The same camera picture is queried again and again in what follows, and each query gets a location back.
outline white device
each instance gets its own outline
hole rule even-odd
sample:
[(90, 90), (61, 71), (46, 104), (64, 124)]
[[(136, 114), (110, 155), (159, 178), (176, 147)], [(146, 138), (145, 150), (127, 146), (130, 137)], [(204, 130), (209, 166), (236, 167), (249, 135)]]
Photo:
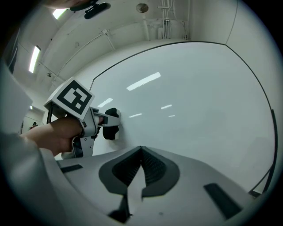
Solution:
[(73, 116), (82, 126), (82, 133), (73, 138), (72, 152), (63, 153), (62, 158), (89, 157), (93, 154), (93, 143), (100, 127), (120, 125), (120, 118), (99, 113), (90, 107), (94, 95), (73, 77), (62, 83), (47, 99), (44, 106), (48, 109), (47, 123), (52, 114), (57, 118)]

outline gray surface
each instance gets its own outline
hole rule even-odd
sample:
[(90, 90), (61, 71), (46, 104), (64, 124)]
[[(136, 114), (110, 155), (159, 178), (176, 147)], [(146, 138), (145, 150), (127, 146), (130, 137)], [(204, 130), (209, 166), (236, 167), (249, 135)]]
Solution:
[(107, 191), (99, 179), (99, 169), (104, 163), (119, 157), (133, 148), (135, 147), (87, 158), (66, 159), (58, 161), (58, 165), (67, 167), (80, 164), (83, 167), (82, 169), (65, 173), (65, 177), (92, 205), (108, 215), (119, 208), (122, 196)]
[(200, 161), (150, 148), (173, 160), (180, 169), (180, 179), (164, 196), (144, 198), (127, 222), (139, 225), (219, 225), (225, 221), (203, 186), (217, 183), (236, 203), (246, 207), (252, 199), (238, 185)]
[(81, 148), (83, 150), (84, 157), (91, 157), (93, 155), (94, 139), (90, 136), (80, 138)]
[[(117, 210), (121, 196), (109, 193), (99, 179), (100, 167), (109, 160), (130, 151), (133, 147), (88, 158), (56, 162), (49, 150), (16, 135), (5, 136), (0, 160), (8, 183), (24, 206), (42, 221), (53, 225), (118, 225), (107, 215)], [(251, 198), (239, 186), (200, 161), (151, 148), (174, 161), (180, 169), (180, 179), (164, 196), (144, 198), (131, 207), (134, 216), (127, 225), (219, 225), (225, 221), (221, 212), (203, 189), (217, 183), (241, 207)], [(80, 164), (82, 169), (63, 174), (60, 167)], [(134, 178), (130, 198), (139, 197), (144, 176)]]
[(15, 81), (2, 60), (0, 60), (0, 75), (0, 131), (17, 133), (32, 101)]
[[(130, 151), (127, 148), (89, 158), (76, 158), (58, 162), (66, 167), (80, 164), (83, 169), (65, 173), (68, 181), (96, 208), (105, 214), (118, 209), (121, 197), (109, 193), (101, 183), (98, 171), (105, 163)], [(136, 225), (218, 225), (225, 217), (214, 204), (203, 186), (217, 183), (240, 207), (246, 207), (252, 199), (245, 191), (212, 167), (200, 161), (151, 148), (158, 154), (173, 160), (180, 169), (180, 179), (164, 196), (144, 198), (140, 201), (144, 174), (134, 178), (134, 188), (129, 193), (130, 212), (134, 213), (126, 224)]]

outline pipe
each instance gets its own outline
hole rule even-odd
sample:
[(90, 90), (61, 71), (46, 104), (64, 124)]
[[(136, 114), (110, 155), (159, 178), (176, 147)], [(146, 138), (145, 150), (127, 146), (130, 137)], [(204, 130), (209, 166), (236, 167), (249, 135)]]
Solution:
[(169, 23), (166, 21), (166, 38), (169, 39)]
[(187, 38), (186, 38), (187, 40), (190, 39), (189, 38), (189, 19), (190, 19), (190, 9), (191, 9), (190, 5), (191, 5), (191, 1), (188, 0), (188, 8), (187, 8)]
[(107, 39), (108, 39), (108, 41), (109, 41), (109, 43), (110, 43), (112, 49), (113, 49), (113, 50), (116, 50), (115, 47), (113, 46), (113, 43), (111, 42), (110, 38), (108, 37), (108, 35), (107, 35), (107, 34), (105, 34), (105, 35), (106, 35), (106, 37), (107, 37)]
[(170, 9), (172, 8), (172, 5), (173, 5), (173, 0), (171, 0), (170, 8), (167, 10), (167, 15), (166, 15), (167, 18), (168, 18), (168, 13), (169, 13)]
[(62, 71), (62, 69), (67, 65), (67, 63), (70, 62), (70, 60), (71, 60), (75, 55), (78, 54), (78, 52), (80, 52), (85, 46), (87, 46), (87, 45), (88, 45), (89, 43), (91, 43), (93, 40), (96, 40), (96, 39), (97, 39), (98, 37), (100, 37), (101, 35), (103, 35), (103, 33), (99, 34), (98, 36), (96, 36), (95, 38), (93, 38), (92, 40), (90, 40), (87, 44), (83, 45), (78, 51), (76, 51), (76, 52), (71, 56), (71, 58), (68, 59), (68, 61), (61, 67), (61, 69), (60, 69), (59, 72), (58, 72), (57, 77), (59, 77), (60, 72)]
[(38, 60), (38, 63), (40, 65), (42, 65), (43, 67), (45, 67), (49, 72), (53, 73), (56, 77), (60, 78), (61, 80), (63, 80), (61, 77), (59, 77), (58, 75), (56, 75), (52, 70), (50, 70), (48, 67), (46, 67), (41, 61)]
[(165, 30), (164, 30), (164, 9), (162, 9), (162, 19), (163, 19), (163, 29), (162, 29), (162, 39), (164, 39), (164, 33), (165, 33)]
[(176, 17), (175, 0), (173, 0), (173, 13), (174, 13), (174, 17), (175, 17), (175, 19), (177, 19), (177, 17)]
[(169, 0), (167, 0), (167, 6), (165, 6), (165, 2), (163, 2), (163, 5), (162, 6), (158, 6), (157, 8), (162, 8), (162, 9), (168, 9), (169, 8)]
[(145, 28), (146, 40), (150, 41), (149, 29), (148, 29), (148, 27), (147, 27), (147, 22), (146, 22), (146, 19), (145, 19), (145, 14), (143, 14), (142, 17), (143, 17), (143, 25), (144, 25), (144, 28)]
[(184, 36), (183, 36), (183, 39), (185, 39), (185, 37), (186, 37), (186, 24), (185, 24), (185, 22), (183, 21), (183, 23), (184, 23)]

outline ceiling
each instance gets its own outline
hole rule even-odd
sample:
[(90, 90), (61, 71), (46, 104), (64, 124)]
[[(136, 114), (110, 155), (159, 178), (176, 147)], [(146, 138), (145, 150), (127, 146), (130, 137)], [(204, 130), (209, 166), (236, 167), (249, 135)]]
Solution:
[[(157, 30), (163, 23), (162, 9), (157, 8), (161, 1), (142, 1), (149, 7), (146, 13), (136, 10), (140, 0), (107, 2), (111, 8), (89, 20), (84, 19), (84, 11), (70, 10), (56, 20), (54, 9), (38, 7), (21, 28), (14, 73), (20, 83), (48, 96), (96, 58), (133, 43), (158, 39)], [(172, 39), (184, 37), (188, 6), (188, 0), (179, 0), (168, 11)], [(28, 67), (36, 45), (41, 52), (32, 74)]]

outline black rubber pad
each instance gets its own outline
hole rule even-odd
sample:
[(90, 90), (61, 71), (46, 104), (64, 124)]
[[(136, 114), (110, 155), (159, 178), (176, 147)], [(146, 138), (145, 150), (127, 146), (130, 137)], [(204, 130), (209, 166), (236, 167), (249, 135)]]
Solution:
[(204, 189), (217, 205), (222, 214), (229, 219), (239, 213), (241, 208), (217, 184), (208, 184)]
[(142, 197), (164, 195), (175, 186), (180, 177), (179, 168), (173, 161), (147, 147), (136, 147), (103, 164), (99, 178), (109, 192), (126, 195), (140, 166), (145, 172), (146, 183)]
[(75, 171), (78, 169), (83, 168), (81, 165), (77, 164), (77, 165), (73, 165), (73, 166), (67, 166), (67, 167), (62, 167), (61, 171), (62, 173), (67, 173), (67, 172), (71, 172), (71, 171)]
[[(106, 115), (110, 115), (116, 118), (119, 118), (119, 115), (117, 114), (116, 108), (111, 108), (105, 112)], [(105, 139), (109, 140), (115, 140), (115, 135), (119, 131), (118, 126), (112, 126), (112, 127), (103, 127), (103, 137)]]

